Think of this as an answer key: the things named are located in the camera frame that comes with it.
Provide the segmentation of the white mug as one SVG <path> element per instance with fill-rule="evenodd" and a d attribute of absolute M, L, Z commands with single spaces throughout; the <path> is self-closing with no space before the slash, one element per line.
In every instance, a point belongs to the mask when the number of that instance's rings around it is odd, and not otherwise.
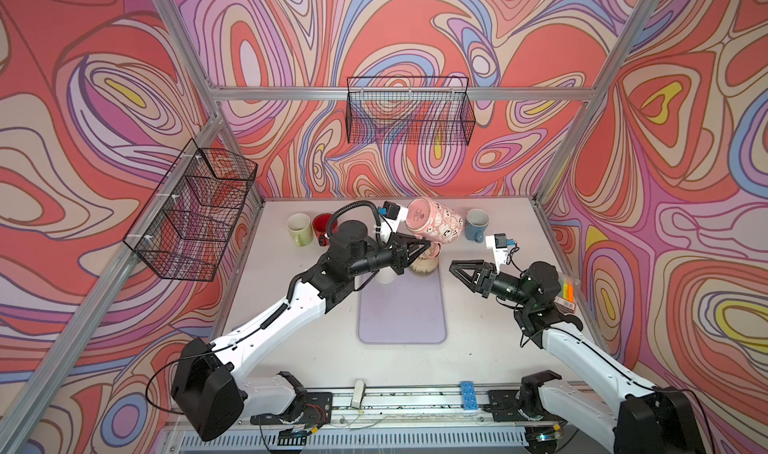
<path fill-rule="evenodd" d="M 375 281 L 379 284 L 387 285 L 392 283 L 397 277 L 398 274 L 391 267 L 386 267 L 377 273 Z"/>

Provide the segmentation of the pink cartoon mug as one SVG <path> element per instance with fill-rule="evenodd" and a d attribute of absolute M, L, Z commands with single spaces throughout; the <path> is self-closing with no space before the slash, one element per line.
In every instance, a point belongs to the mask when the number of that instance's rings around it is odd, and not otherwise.
<path fill-rule="evenodd" d="M 420 197 L 410 202 L 407 209 L 405 223 L 408 230 L 431 242 L 421 258 L 437 258 L 443 244 L 454 242 L 463 233 L 464 218 L 445 204 Z"/>

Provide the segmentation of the blue floral mug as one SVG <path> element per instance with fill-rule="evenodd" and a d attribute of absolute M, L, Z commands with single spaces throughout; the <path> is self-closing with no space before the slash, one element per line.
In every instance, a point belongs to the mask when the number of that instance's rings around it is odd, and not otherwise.
<path fill-rule="evenodd" d="M 485 230 L 489 222 L 490 216 L 485 210 L 479 208 L 468 210 L 465 216 L 465 238 L 475 243 L 484 243 Z"/>

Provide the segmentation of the red mug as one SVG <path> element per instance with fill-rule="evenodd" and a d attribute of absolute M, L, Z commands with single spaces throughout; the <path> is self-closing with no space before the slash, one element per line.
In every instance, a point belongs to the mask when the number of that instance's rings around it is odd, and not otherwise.
<path fill-rule="evenodd" d="M 321 247 L 327 247 L 330 244 L 330 236 L 338 230 L 338 220 L 332 213 L 322 213 L 314 217 L 312 228 Z"/>

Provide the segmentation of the light green mug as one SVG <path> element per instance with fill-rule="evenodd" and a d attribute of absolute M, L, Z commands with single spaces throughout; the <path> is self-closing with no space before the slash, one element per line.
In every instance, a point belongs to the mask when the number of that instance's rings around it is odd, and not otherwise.
<path fill-rule="evenodd" d="M 296 247 L 308 246 L 314 240 L 312 218 L 306 213 L 290 215 L 286 227 Z"/>

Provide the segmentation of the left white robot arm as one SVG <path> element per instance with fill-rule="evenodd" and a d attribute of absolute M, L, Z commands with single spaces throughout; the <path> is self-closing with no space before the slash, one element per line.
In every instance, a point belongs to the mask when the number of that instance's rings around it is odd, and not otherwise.
<path fill-rule="evenodd" d="M 211 441 L 244 418 L 273 416 L 303 422 L 312 411 L 306 388 L 288 371 L 254 378 L 257 364 L 305 325 L 321 318 L 380 271 L 403 274 L 431 246 L 400 233 L 407 208 L 358 200 L 328 220 L 328 246 L 317 262 L 294 275 L 286 295 L 231 332 L 185 345 L 170 394 L 199 438 Z"/>

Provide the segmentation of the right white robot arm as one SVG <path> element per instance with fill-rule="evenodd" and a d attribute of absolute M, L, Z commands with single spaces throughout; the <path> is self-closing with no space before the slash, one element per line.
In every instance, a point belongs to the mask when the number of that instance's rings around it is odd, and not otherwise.
<path fill-rule="evenodd" d="M 584 395 L 552 370 L 521 380 L 513 405 L 519 415 L 547 414 L 574 425 L 613 453 L 703 453 L 704 439 L 690 399 L 628 369 L 583 333 L 581 320 L 555 300 L 562 290 L 557 269 L 536 261 L 519 275 L 482 260 L 455 260 L 450 273 L 470 291 L 506 302 L 522 336 L 559 359 L 596 393 Z"/>

